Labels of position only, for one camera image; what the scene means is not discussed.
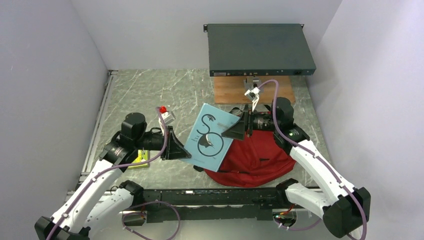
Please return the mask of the light blue cat notebook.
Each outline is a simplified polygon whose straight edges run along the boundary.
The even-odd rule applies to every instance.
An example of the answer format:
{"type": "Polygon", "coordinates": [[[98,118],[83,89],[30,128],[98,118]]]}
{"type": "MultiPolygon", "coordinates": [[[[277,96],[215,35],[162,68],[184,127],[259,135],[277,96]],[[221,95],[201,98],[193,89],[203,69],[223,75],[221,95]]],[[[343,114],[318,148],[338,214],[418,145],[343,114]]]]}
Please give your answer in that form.
{"type": "Polygon", "coordinates": [[[191,157],[182,161],[205,170],[218,172],[233,142],[223,132],[239,117],[210,104],[203,104],[192,126],[184,148],[191,157]]]}

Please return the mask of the red fabric backpack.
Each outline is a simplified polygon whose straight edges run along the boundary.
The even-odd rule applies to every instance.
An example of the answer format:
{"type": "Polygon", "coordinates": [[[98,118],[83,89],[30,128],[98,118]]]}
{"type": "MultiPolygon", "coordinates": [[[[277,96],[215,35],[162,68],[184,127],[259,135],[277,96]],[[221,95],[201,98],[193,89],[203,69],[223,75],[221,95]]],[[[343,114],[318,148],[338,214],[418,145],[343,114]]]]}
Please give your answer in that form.
{"type": "Polygon", "coordinates": [[[223,186],[255,188],[286,175],[295,164],[277,146],[272,132],[254,130],[253,136],[232,142],[217,172],[199,166],[193,168],[223,186]]]}

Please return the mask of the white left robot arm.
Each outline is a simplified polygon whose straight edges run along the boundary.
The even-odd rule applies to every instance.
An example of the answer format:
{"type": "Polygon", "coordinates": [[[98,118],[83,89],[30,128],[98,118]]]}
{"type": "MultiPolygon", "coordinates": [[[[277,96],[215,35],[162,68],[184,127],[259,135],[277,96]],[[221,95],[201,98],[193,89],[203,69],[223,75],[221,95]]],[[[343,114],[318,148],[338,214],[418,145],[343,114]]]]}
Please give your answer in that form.
{"type": "Polygon", "coordinates": [[[99,160],[75,191],[52,216],[40,217],[35,231],[40,240],[90,240],[103,229],[109,218],[126,209],[137,210],[144,201],[144,189],[127,180],[106,200],[101,197],[129,167],[135,166],[140,150],[158,151],[153,159],[187,159],[191,154],[177,139],[172,111],[157,107],[159,127],[147,131],[142,113],[129,113],[120,130],[103,148],[99,160]]]}

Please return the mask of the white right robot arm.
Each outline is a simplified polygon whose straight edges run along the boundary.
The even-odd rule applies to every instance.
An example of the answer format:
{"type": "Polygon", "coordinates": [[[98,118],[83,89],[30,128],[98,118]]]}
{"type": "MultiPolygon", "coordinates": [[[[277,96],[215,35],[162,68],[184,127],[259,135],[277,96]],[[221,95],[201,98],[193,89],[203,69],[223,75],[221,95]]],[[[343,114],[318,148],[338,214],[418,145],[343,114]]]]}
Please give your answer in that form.
{"type": "Polygon", "coordinates": [[[295,123],[290,100],[277,97],[268,109],[269,113],[260,114],[246,105],[239,120],[222,135],[243,140],[254,131],[272,132],[277,146],[302,166],[321,190],[316,192],[289,179],[277,186],[276,203],[282,208],[295,204],[310,211],[336,238],[347,236],[354,240],[360,235],[364,240],[370,218],[370,192],[356,187],[329,164],[309,135],[295,123]]]}

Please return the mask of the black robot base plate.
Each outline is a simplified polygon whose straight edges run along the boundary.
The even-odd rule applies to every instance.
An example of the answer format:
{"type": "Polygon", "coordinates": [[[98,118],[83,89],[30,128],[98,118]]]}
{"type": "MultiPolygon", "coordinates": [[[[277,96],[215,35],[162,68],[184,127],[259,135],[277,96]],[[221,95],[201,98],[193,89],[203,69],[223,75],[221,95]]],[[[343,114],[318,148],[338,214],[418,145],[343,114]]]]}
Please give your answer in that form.
{"type": "Polygon", "coordinates": [[[147,223],[191,220],[254,219],[271,221],[293,208],[274,187],[145,189],[125,214],[147,223]]]}

